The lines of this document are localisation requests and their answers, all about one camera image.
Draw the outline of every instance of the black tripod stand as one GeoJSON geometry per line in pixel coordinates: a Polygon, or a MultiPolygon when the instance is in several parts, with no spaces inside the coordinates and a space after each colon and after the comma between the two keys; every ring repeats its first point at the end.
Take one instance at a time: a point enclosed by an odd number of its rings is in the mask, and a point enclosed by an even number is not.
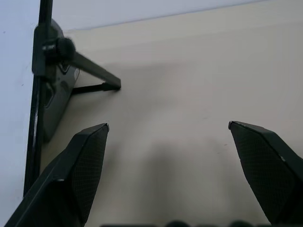
{"type": "Polygon", "coordinates": [[[24,195],[40,173],[46,84],[49,81],[56,80],[54,75],[47,73],[47,67],[64,63],[64,65],[76,67],[105,81],[101,85],[74,88],[72,94],[119,90],[121,88],[121,80],[119,78],[76,52],[75,46],[70,39],[65,37],[51,38],[52,8],[53,0],[41,0],[39,22],[34,33],[32,63],[34,83],[28,132],[24,195]]]}

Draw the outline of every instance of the white panel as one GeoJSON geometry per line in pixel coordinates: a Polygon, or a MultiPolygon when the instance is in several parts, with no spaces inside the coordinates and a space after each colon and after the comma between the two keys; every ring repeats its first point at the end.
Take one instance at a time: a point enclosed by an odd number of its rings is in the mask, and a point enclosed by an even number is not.
{"type": "Polygon", "coordinates": [[[0,1],[0,226],[22,201],[40,0],[0,1]]]}

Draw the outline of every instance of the black metal pole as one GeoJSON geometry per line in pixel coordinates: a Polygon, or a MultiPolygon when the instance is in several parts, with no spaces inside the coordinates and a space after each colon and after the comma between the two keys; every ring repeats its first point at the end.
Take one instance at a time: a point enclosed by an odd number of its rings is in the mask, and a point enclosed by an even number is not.
{"type": "Polygon", "coordinates": [[[24,195],[28,192],[40,174],[44,106],[45,82],[42,77],[35,76],[29,120],[24,195]]]}
{"type": "Polygon", "coordinates": [[[27,162],[24,179],[25,195],[40,174],[41,146],[43,142],[43,115],[45,107],[46,58],[43,45],[48,39],[52,21],[53,0],[40,1],[39,23],[34,33],[32,71],[33,92],[27,141],[27,162]]]}

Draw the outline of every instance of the textured gripper pad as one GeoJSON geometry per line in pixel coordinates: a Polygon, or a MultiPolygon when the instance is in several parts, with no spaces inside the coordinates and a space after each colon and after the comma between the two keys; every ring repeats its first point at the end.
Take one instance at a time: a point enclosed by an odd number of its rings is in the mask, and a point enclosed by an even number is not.
{"type": "Polygon", "coordinates": [[[271,223],[278,221],[296,179],[261,134],[231,124],[245,177],[271,223]]]}
{"type": "Polygon", "coordinates": [[[83,223],[89,217],[100,181],[107,132],[105,125],[88,138],[71,173],[71,187],[83,223]]]}

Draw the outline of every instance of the white wall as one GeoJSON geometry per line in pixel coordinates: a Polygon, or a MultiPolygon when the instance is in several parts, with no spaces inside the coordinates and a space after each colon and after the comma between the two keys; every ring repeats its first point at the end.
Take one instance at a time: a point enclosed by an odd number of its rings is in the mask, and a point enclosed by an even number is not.
{"type": "Polygon", "coordinates": [[[260,0],[55,0],[53,18],[63,30],[108,26],[260,0]]]}
{"type": "Polygon", "coordinates": [[[0,1],[0,226],[23,198],[39,2],[0,1]]]}

